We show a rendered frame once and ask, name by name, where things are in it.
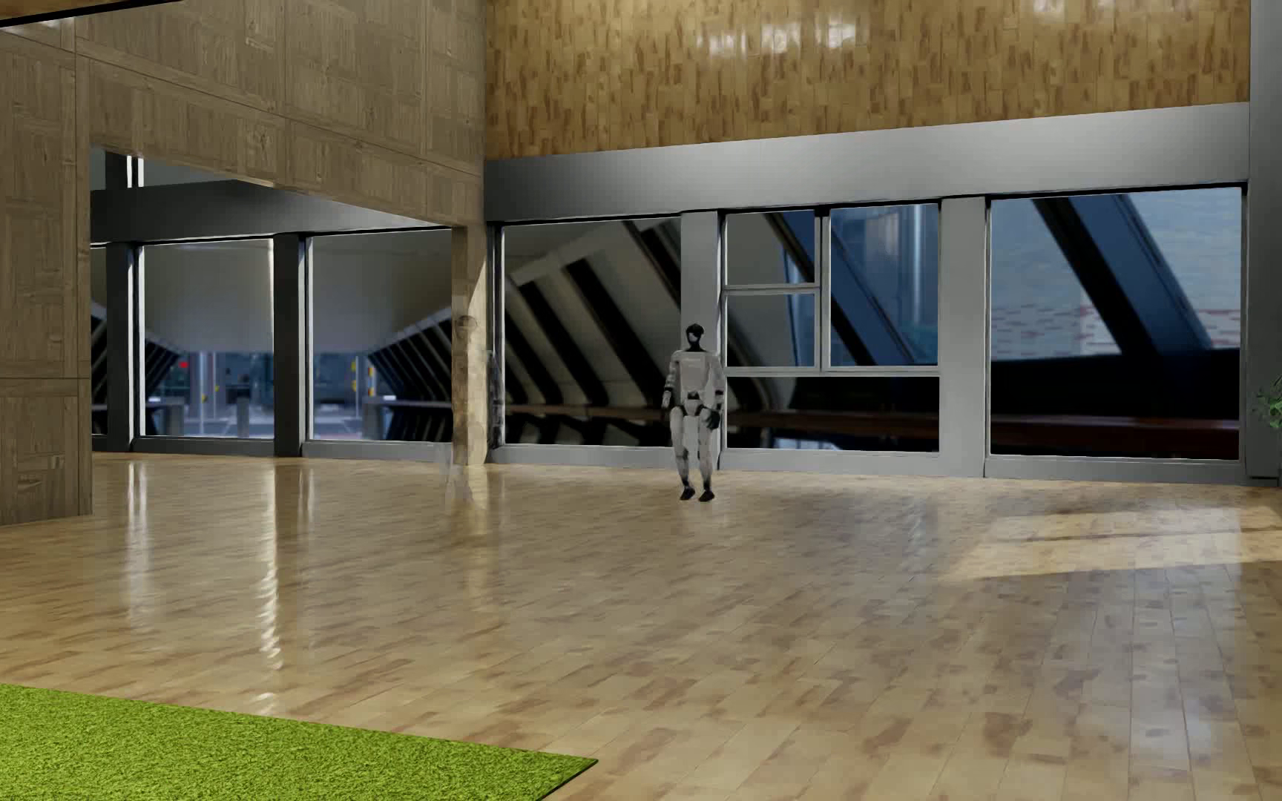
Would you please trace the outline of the green grass rug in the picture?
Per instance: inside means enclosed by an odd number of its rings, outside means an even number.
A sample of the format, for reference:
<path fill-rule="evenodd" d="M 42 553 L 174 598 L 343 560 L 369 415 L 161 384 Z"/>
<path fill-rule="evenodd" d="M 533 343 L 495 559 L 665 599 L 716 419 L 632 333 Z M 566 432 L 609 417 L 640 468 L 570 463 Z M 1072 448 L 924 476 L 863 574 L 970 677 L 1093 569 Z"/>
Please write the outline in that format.
<path fill-rule="evenodd" d="M 594 764 L 0 684 L 0 801 L 542 801 Z"/>

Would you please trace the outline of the wooden square pillar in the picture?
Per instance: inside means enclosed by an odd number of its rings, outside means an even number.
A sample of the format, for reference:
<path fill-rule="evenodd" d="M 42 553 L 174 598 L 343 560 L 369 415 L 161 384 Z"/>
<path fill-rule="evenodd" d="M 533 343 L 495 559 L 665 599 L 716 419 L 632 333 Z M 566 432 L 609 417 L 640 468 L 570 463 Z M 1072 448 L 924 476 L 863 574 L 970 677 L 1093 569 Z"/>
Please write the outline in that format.
<path fill-rule="evenodd" d="M 453 463 L 485 464 L 488 451 L 488 252 L 485 226 L 455 227 L 453 311 Z"/>

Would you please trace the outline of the grey framed window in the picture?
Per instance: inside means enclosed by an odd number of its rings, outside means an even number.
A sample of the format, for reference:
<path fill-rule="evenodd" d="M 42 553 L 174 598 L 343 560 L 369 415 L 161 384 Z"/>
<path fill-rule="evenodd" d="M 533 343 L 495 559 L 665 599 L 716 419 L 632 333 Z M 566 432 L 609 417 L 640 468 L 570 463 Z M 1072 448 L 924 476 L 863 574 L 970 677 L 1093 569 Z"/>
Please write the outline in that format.
<path fill-rule="evenodd" d="M 726 361 L 764 376 L 937 376 L 940 205 L 731 211 Z"/>

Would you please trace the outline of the white humanoid robot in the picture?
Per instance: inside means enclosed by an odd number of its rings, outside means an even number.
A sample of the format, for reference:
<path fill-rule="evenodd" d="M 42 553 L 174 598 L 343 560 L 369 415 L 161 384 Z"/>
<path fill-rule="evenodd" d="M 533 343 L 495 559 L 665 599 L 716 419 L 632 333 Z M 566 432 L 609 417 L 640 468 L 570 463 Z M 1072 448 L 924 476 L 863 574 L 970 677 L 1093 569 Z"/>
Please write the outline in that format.
<path fill-rule="evenodd" d="M 703 349 L 703 334 L 705 328 L 701 323 L 694 322 L 686 328 L 686 347 L 678 349 L 669 358 L 662 400 L 668 413 L 670 446 L 681 482 L 681 501 L 697 499 L 705 502 L 715 499 L 712 479 L 717 464 L 717 447 L 720 442 L 723 410 L 726 410 L 726 378 L 720 356 Z M 688 475 L 691 441 L 697 446 L 695 452 L 703 486 L 700 493 Z"/>

